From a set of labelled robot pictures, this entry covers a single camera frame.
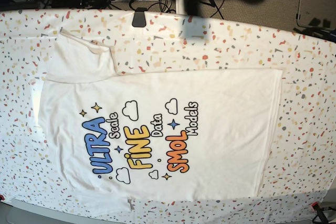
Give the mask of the red clamp at right corner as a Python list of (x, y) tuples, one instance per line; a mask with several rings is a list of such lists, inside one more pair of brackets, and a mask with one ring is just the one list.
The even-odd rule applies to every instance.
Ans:
[(323, 213), (323, 210), (320, 208), (317, 202), (312, 203), (311, 207), (316, 212), (315, 217), (312, 219), (313, 224), (328, 224), (329, 223), (327, 217), (325, 216), (325, 214)]

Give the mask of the white printed T-shirt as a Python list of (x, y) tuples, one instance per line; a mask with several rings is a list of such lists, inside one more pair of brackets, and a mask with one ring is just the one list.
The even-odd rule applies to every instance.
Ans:
[(111, 48), (62, 33), (39, 123), (76, 191), (156, 201), (254, 197), (281, 77), (279, 69), (122, 75)]

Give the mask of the black table clamp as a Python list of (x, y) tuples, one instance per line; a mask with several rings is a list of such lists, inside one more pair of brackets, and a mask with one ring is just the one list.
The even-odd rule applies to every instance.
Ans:
[(134, 16), (132, 20), (132, 26), (135, 28), (143, 28), (146, 26), (145, 12), (147, 9), (145, 7), (138, 7), (134, 11)]

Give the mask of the terrazzo patterned tablecloth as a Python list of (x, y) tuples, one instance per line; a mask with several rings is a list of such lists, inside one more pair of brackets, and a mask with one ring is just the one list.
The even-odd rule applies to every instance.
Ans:
[[(283, 30), (178, 14), (119, 10), (1, 12), (1, 194), (14, 206), (79, 223), (281, 223), (312, 218), (335, 178), (335, 44)], [(122, 73), (280, 68), (281, 102), (256, 198), (134, 201), (96, 216), (55, 170), (37, 124), (38, 99), (57, 35), (116, 49)]]

